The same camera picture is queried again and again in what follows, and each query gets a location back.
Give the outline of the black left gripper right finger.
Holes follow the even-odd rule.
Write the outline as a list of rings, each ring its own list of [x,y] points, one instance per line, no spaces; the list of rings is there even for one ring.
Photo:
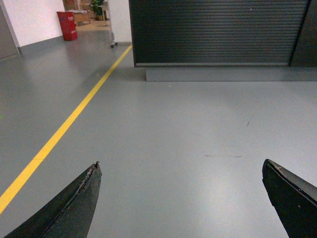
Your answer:
[[[317,188],[301,177],[266,159],[263,184],[290,238],[317,236]]]

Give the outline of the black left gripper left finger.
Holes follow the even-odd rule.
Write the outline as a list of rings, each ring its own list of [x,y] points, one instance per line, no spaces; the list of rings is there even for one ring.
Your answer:
[[[89,166],[7,238],[86,238],[101,188],[99,162]]]

